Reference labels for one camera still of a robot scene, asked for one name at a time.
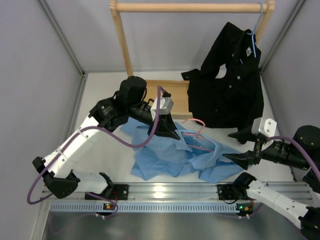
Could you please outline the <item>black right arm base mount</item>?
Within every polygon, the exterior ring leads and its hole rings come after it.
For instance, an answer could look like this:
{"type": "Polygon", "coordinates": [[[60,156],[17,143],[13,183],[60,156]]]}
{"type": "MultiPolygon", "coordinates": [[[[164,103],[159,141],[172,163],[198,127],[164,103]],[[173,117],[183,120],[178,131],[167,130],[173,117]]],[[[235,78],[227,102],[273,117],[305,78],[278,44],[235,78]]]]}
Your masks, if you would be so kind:
{"type": "Polygon", "coordinates": [[[228,204],[233,204],[238,200],[250,200],[246,189],[234,184],[218,184],[218,199],[228,204]]]}

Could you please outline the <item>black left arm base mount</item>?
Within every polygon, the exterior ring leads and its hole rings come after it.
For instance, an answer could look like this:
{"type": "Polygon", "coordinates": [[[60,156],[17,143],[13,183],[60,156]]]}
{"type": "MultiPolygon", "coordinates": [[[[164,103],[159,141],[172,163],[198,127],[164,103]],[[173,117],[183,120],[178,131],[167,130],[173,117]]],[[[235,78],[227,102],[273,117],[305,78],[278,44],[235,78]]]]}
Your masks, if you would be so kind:
{"type": "Polygon", "coordinates": [[[85,200],[127,200],[129,194],[129,185],[128,184],[114,184],[113,188],[110,186],[107,187],[102,193],[86,193],[84,196],[85,200]]]}

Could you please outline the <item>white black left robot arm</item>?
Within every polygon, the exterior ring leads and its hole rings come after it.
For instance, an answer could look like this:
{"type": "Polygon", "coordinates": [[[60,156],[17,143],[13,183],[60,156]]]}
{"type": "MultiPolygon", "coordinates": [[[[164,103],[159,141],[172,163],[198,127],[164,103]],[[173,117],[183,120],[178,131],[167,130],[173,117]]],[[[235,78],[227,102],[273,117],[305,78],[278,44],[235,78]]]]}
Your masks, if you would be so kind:
{"type": "Polygon", "coordinates": [[[109,199],[114,183],[107,174],[85,173],[74,170],[80,158],[104,134],[123,145],[139,149],[146,146],[154,136],[179,140],[173,122],[171,94],[161,86],[152,105],[145,101],[147,81],[138,76],[129,76],[120,84],[113,96],[102,99],[89,111],[80,127],[57,149],[45,157],[36,157],[32,164],[39,173],[37,181],[43,180],[50,194],[58,199],[73,193],[85,193],[89,199],[109,199]],[[140,144],[128,143],[114,131],[132,118],[148,126],[147,138],[140,144]]]}

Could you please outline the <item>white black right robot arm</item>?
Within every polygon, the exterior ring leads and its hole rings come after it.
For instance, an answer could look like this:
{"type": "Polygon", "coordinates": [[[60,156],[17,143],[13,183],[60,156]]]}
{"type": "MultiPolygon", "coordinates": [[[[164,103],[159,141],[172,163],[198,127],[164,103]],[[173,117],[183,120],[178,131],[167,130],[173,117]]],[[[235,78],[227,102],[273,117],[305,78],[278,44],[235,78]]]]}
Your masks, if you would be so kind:
{"type": "MultiPolygon", "coordinates": [[[[320,192],[320,129],[304,125],[293,138],[276,136],[269,129],[249,126],[230,133],[230,138],[254,143],[253,150],[244,153],[225,153],[224,157],[247,170],[261,160],[307,171],[302,180],[313,192],[320,192]]],[[[294,224],[308,240],[320,238],[320,209],[300,203],[272,190],[253,175],[243,172],[233,183],[218,185],[220,200],[257,200],[294,224]]]]}

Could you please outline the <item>light blue shirt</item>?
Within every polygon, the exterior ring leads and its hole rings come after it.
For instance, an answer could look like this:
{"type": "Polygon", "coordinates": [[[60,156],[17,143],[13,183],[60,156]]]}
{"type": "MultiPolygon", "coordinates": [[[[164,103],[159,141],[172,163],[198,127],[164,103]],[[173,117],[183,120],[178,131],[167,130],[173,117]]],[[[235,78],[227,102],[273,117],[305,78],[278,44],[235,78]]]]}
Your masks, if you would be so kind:
{"type": "Polygon", "coordinates": [[[205,139],[194,140],[192,136],[182,135],[181,132],[194,134],[195,131],[187,130],[176,123],[176,133],[180,140],[154,135],[152,139],[135,151],[131,174],[145,181],[160,175],[180,177],[193,173],[198,174],[198,179],[208,183],[222,182],[243,169],[222,156],[222,154],[237,154],[238,150],[200,134],[205,139]],[[202,146],[212,150],[190,147],[188,145],[202,146]]]}

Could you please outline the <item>pink wire hanger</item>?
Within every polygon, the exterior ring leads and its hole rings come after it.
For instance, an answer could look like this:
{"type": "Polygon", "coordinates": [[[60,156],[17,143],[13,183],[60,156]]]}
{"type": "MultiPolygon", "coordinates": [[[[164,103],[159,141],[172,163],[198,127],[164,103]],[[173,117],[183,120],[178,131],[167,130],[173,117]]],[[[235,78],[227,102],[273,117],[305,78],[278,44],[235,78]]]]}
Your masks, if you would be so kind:
{"type": "MultiPolygon", "coordinates": [[[[197,119],[197,118],[188,118],[188,119],[183,120],[182,123],[184,124],[185,122],[188,122],[188,121],[194,121],[194,122],[200,123],[200,124],[202,125],[202,127],[201,127],[200,130],[198,130],[196,133],[181,132],[181,134],[182,134],[183,136],[192,137],[194,140],[200,139],[200,140],[206,140],[207,142],[210,142],[209,139],[201,136],[201,133],[202,133],[203,129],[206,127],[206,124],[205,124],[204,121],[202,121],[202,120],[200,120],[200,119],[197,119]]],[[[202,147],[201,145],[200,145],[200,146],[195,146],[195,145],[192,145],[192,144],[188,144],[188,146],[189,146],[189,147],[192,147],[192,148],[195,148],[195,149],[207,151],[207,152],[212,152],[211,149],[204,148],[204,147],[202,147]]]]}

